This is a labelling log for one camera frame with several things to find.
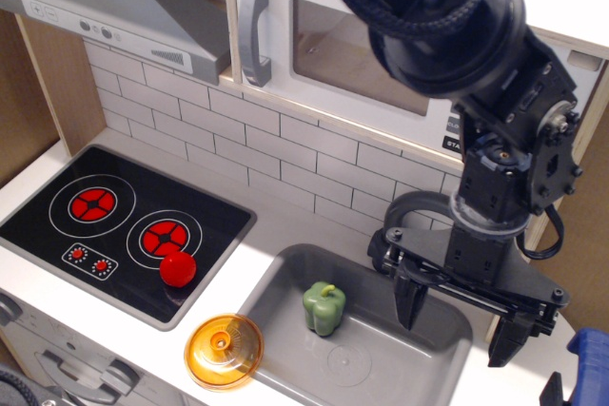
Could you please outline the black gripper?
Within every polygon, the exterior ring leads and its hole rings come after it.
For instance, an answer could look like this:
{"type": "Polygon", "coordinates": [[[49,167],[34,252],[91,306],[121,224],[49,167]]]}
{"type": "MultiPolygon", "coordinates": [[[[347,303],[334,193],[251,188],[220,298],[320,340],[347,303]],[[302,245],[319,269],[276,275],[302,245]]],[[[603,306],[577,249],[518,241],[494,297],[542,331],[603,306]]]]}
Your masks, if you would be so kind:
{"type": "Polygon", "coordinates": [[[531,334],[554,331],[569,295],[522,256],[521,236],[482,238],[456,225],[392,227],[383,267],[394,283],[397,319],[411,330],[430,290],[500,317],[488,366],[506,366],[531,334]]]}

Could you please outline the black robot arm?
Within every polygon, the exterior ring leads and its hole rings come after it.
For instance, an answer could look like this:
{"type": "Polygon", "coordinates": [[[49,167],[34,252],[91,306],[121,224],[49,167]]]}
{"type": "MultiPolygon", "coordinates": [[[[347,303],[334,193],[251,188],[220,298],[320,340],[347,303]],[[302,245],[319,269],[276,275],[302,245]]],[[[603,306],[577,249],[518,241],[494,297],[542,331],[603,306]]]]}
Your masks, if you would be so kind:
{"type": "Polygon", "coordinates": [[[497,314],[488,354],[502,367],[529,338],[550,334],[569,300],[532,266],[559,247],[529,250],[524,231],[540,215],[564,230],[555,202],[581,174],[575,83],[528,27],[523,0],[343,1],[392,78],[449,100],[460,117],[459,187],[396,198],[369,255],[393,280],[406,328],[432,289],[497,314]]]}

